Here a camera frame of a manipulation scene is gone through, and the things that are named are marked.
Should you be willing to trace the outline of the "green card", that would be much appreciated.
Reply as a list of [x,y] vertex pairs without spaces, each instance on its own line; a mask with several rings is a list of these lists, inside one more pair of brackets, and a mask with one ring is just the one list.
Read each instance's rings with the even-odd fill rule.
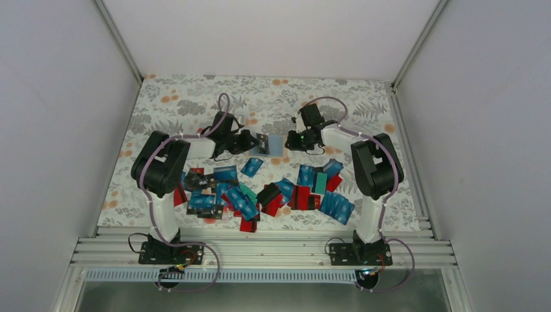
[[324,194],[327,187],[327,174],[324,172],[316,172],[314,174],[312,193]]

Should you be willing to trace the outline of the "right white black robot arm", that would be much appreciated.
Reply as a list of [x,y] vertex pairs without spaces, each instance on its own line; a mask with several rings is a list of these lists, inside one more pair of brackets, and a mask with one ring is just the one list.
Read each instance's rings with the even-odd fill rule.
[[288,150],[311,151],[315,146],[329,146],[352,158],[355,182],[363,195],[355,230],[360,242],[353,245],[352,256],[361,265],[369,264],[377,256],[373,242],[383,238],[386,202],[404,180],[391,137],[386,133],[362,134],[335,120],[325,120],[315,104],[304,106],[291,120],[296,128],[288,132],[285,143]]

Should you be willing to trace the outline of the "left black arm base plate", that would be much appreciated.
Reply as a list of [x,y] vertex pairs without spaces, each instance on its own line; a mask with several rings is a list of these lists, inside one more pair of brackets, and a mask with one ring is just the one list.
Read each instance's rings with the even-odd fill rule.
[[189,245],[170,247],[161,242],[143,242],[138,263],[141,265],[200,265],[204,247]]

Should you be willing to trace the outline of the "blue card left lower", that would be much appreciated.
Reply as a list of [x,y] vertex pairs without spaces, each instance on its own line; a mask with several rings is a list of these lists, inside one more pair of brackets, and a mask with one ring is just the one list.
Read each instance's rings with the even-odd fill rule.
[[216,196],[212,194],[192,193],[188,207],[193,210],[211,210],[216,203]]

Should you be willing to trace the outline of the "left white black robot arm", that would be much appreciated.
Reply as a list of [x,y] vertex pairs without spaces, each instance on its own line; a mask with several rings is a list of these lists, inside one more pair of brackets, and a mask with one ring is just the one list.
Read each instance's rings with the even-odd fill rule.
[[175,135],[153,131],[131,168],[131,177],[144,193],[150,217],[149,235],[159,241],[155,255],[173,263],[181,254],[174,241],[179,233],[175,219],[173,193],[189,159],[215,159],[224,152],[244,153],[259,145],[259,139],[244,129],[237,118],[218,112],[213,124],[195,135]]

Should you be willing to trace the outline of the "beige leather card holder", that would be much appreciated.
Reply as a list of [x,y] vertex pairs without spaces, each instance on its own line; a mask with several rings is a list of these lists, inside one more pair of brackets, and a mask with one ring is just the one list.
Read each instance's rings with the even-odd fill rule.
[[260,158],[285,158],[287,156],[287,149],[285,147],[286,141],[286,136],[268,135],[268,153],[259,153],[257,147],[255,147],[249,150],[248,156]]

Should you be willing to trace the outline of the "red card bottom centre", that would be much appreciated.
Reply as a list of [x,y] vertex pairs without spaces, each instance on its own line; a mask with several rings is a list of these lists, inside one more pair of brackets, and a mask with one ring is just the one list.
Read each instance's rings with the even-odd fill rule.
[[241,218],[239,230],[246,233],[255,233],[257,231],[257,221]]

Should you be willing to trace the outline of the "blue card upper right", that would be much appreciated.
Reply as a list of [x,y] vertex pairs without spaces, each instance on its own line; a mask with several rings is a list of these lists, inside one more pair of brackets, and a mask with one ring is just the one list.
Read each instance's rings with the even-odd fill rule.
[[301,164],[299,167],[297,185],[312,187],[314,185],[314,167]]

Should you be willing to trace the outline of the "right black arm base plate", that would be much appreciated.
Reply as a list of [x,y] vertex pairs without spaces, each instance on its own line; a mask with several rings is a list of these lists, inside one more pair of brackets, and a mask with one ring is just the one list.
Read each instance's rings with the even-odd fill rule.
[[390,246],[382,240],[370,244],[330,243],[328,252],[333,266],[393,265]]

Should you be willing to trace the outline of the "blue card stack right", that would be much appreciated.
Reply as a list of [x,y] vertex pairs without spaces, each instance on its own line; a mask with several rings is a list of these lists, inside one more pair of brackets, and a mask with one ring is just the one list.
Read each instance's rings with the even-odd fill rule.
[[326,191],[319,211],[335,219],[342,225],[346,225],[354,209],[355,205],[343,195]]

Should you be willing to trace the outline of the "floral patterned table mat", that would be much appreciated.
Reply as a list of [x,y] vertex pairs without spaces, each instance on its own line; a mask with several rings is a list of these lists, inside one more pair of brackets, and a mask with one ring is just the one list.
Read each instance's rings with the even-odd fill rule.
[[[285,135],[295,125],[298,109],[315,100],[327,120],[342,120],[345,128],[369,135],[388,134],[394,145],[398,135],[385,84],[381,81],[298,79],[245,76],[148,75],[142,83],[123,146],[100,214],[103,227],[146,227],[149,213],[142,191],[131,178],[131,167],[151,132],[190,134],[209,126],[219,109],[229,107],[247,129],[267,135]],[[275,216],[262,215],[257,229],[348,231],[356,227],[362,203],[352,158],[326,147],[312,153],[285,151],[264,160],[257,174],[240,176],[251,190],[287,178],[297,180],[300,165],[322,166],[331,159],[344,167],[337,193],[355,205],[350,220],[341,224],[317,211],[288,206]]]

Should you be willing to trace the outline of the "aluminium rail frame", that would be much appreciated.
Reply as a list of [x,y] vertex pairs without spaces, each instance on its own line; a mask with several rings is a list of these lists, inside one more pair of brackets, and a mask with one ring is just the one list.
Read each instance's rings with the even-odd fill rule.
[[[100,227],[95,236],[80,238],[70,263],[76,267],[133,267],[138,255],[130,251],[128,242],[138,246],[143,237],[130,237],[137,227]],[[450,268],[457,266],[452,244],[435,240],[431,231],[387,233],[394,240],[390,243],[393,269],[410,268],[414,261],[417,268]],[[214,249],[206,251],[204,268],[215,268],[218,256],[222,268],[330,268],[329,256],[324,246],[331,237],[346,241],[352,239],[352,231],[291,231],[259,230],[256,233],[237,229],[181,230],[184,241],[204,242]]]

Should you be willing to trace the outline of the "blue card upper centre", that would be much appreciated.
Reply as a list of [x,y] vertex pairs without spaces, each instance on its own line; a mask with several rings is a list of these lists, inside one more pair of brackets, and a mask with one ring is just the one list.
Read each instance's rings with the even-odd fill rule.
[[253,178],[257,174],[263,163],[264,161],[262,159],[251,157],[248,159],[240,172],[249,178]]

